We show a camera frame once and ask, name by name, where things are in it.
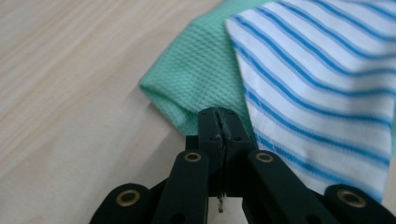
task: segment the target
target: light wood surface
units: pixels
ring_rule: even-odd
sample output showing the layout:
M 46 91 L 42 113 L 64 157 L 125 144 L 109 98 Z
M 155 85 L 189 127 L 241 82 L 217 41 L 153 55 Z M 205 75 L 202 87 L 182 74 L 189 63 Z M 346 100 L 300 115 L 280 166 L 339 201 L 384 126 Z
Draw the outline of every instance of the light wood surface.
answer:
M 136 84 L 218 1 L 0 0 L 1 224 L 89 223 L 116 186 L 168 176 L 184 138 Z M 240 203 L 211 200 L 209 223 L 246 223 Z

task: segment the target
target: blue stripe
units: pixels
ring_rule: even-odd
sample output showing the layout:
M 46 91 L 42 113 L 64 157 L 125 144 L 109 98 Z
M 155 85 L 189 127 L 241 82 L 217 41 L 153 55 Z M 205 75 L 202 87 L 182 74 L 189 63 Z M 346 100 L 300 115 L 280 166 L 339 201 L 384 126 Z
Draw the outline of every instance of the blue stripe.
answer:
M 286 35 L 291 35 L 291 37 L 297 41 L 297 43 L 305 49 L 309 49 L 310 52 L 317 55 L 321 60 L 320 62 L 325 63 L 323 65 L 330 67 L 341 75 L 346 75 L 350 77 L 364 77 L 364 76 L 373 76 L 380 74 L 393 74 L 396 75 L 396 69 L 393 68 L 377 68 L 373 70 L 361 71 L 361 72 L 350 72 L 347 71 L 342 65 L 340 65 L 332 56 L 325 53 L 325 51 L 316 46 L 315 44 L 308 41 L 306 36 L 302 35 L 300 32 L 291 28 L 285 21 L 277 17 L 275 14 L 269 12 L 265 8 L 257 8 L 256 10 L 260 15 L 264 16 L 267 19 L 270 19 L 275 26 L 279 27 L 281 31 L 286 32 Z
M 317 0 L 312 0 L 309 1 L 310 3 L 314 3 L 322 8 L 324 8 L 326 11 L 332 13 L 333 15 L 343 19 L 344 21 L 348 21 L 350 24 L 354 25 L 355 27 L 359 28 L 362 30 L 364 33 L 367 35 L 370 35 L 372 37 L 375 37 L 379 40 L 386 41 L 386 42 L 395 42 L 396 37 L 394 36 L 386 36 L 378 33 L 377 31 L 373 30 L 371 27 L 364 25 L 361 21 L 358 21 L 356 18 L 353 18 L 350 14 L 346 13 L 344 10 L 341 10 L 340 8 L 331 6 L 328 3 L 324 3 L 322 1 L 317 1 Z
M 272 72 L 265 67 L 256 57 L 249 52 L 241 43 L 237 42 L 233 39 L 233 44 L 235 46 L 236 51 L 242 57 L 242 59 L 250 64 L 254 70 L 261 74 L 261 77 L 266 80 L 271 86 L 276 86 L 280 93 L 283 93 L 286 99 L 291 99 L 292 103 L 302 106 L 303 108 L 308 109 L 309 111 L 313 111 L 320 115 L 325 115 L 329 117 L 339 118 L 339 119 L 349 119 L 349 120 L 360 120 L 360 121 L 369 121 L 384 125 L 387 129 L 390 130 L 391 121 L 389 119 L 379 118 L 373 115 L 348 115 L 342 114 L 335 111 L 329 111 L 325 108 L 321 108 L 319 105 L 315 105 L 312 102 L 306 102 L 301 99 L 296 92 L 288 88 L 288 85 L 281 80 L 277 80 L 276 76 L 272 74 Z
M 301 125 L 285 118 L 282 113 L 273 108 L 268 102 L 266 102 L 262 98 L 259 98 L 258 94 L 256 95 L 248 85 L 245 85 L 244 91 L 249 101 L 254 103 L 253 105 L 258 110 L 264 113 L 268 119 L 277 123 L 279 127 L 283 126 L 284 128 L 286 128 L 286 130 L 289 130 L 290 132 L 296 133 L 307 139 L 314 140 L 319 144 L 327 145 L 334 149 L 351 152 L 357 156 L 360 156 L 362 159 L 375 162 L 377 163 L 377 165 L 380 165 L 382 167 L 389 167 L 389 156 L 379 155 L 380 151 L 378 149 L 354 146 L 350 143 L 345 143 L 342 140 L 330 138 L 323 134 L 308 130 L 305 127 L 302 127 Z
M 336 171 L 332 171 L 329 168 L 321 166 L 314 161 L 308 161 L 307 158 L 301 157 L 296 152 L 293 152 L 293 150 L 282 146 L 277 141 L 271 139 L 269 136 L 257 129 L 254 129 L 254 133 L 260 144 L 265 146 L 268 150 L 273 151 L 277 155 L 288 160 L 293 167 L 301 170 L 307 175 L 315 175 L 321 179 L 331 181 L 333 184 L 342 183 L 352 187 L 360 188 L 380 202 L 381 194 L 366 186 L 365 184 L 356 182 L 356 180 L 351 180 L 350 177 L 339 174 Z
M 365 91 L 343 91 L 337 89 L 335 87 L 325 85 L 321 83 L 314 75 L 309 73 L 307 69 L 298 61 L 293 60 L 293 58 L 285 51 L 282 47 L 276 44 L 275 40 L 271 37 L 267 36 L 264 32 L 260 32 L 253 24 L 244 20 L 241 17 L 233 17 L 233 20 L 236 21 L 238 24 L 242 25 L 245 30 L 250 32 L 251 34 L 257 36 L 258 40 L 260 40 L 265 46 L 272 49 L 275 52 L 275 56 L 285 64 L 288 64 L 288 68 L 293 68 L 294 73 L 300 77 L 302 81 L 307 83 L 310 86 L 317 87 L 319 89 L 323 89 L 325 91 L 330 91 L 335 94 L 339 94 L 345 97 L 365 97 L 365 96 L 374 96 L 374 95 L 382 95 L 388 94 L 390 96 L 395 96 L 396 92 L 392 89 L 386 88 L 377 88 Z
M 385 60 L 385 59 L 391 59 L 391 58 L 396 58 L 396 53 L 391 53 L 391 54 L 384 54 L 384 55 L 373 55 L 364 52 L 361 49 L 358 49 L 357 46 L 354 44 L 350 43 L 347 39 L 345 39 L 343 36 L 341 36 L 337 32 L 333 32 L 332 29 L 328 28 L 325 24 L 322 22 L 316 20 L 315 18 L 310 17 L 310 15 L 302 10 L 301 8 L 297 6 L 293 6 L 290 3 L 284 3 L 284 2 L 277 2 L 280 4 L 282 7 L 284 7 L 286 10 L 290 11 L 294 15 L 299 16 L 303 20 L 311 23 L 313 26 L 317 28 L 317 30 L 321 31 L 323 34 L 332 37 L 333 40 L 338 42 L 340 46 L 345 47 L 345 49 L 348 49 L 350 52 L 354 53 L 357 56 L 360 56 L 364 59 L 370 59 L 370 60 Z
M 396 21 L 396 14 L 390 12 L 390 11 L 386 11 L 384 8 L 375 6 L 373 4 L 370 4 L 368 2 L 359 2 L 359 1 L 349 1 L 349 0 L 342 0 L 343 2 L 347 2 L 349 4 L 357 4 L 357 5 L 361 5 L 363 7 L 366 7 L 367 9 L 373 11 L 374 13 L 376 13 L 377 15 L 386 17 L 387 19 L 391 19 L 393 21 Z

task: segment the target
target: wooden table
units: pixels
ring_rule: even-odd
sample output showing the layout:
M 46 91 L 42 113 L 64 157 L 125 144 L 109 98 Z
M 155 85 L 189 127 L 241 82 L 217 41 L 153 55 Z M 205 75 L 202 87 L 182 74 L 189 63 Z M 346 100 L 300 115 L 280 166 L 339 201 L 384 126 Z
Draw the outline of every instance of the wooden table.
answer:
M 0 1 L 0 223 L 88 223 L 116 186 L 167 177 L 184 138 L 136 84 L 218 1 Z M 246 223 L 240 203 L 211 200 L 209 223 Z

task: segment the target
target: striped cloth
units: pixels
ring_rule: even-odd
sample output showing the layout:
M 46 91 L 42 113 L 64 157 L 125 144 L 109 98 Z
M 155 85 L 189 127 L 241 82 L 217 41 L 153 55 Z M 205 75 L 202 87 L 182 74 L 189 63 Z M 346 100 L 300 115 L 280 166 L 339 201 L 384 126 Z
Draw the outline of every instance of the striped cloth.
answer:
M 381 201 L 396 94 L 396 2 L 274 2 L 226 22 L 260 149 L 311 189 Z

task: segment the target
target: textured green fabric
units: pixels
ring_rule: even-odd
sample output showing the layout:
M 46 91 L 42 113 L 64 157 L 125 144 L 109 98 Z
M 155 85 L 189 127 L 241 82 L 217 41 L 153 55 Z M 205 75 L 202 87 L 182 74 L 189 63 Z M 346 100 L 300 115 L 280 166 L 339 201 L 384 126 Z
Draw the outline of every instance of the textured green fabric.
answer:
M 227 18 L 264 0 L 225 0 L 195 19 L 140 80 L 147 97 L 185 135 L 196 134 L 197 113 L 210 106 L 239 114 L 252 134 Z

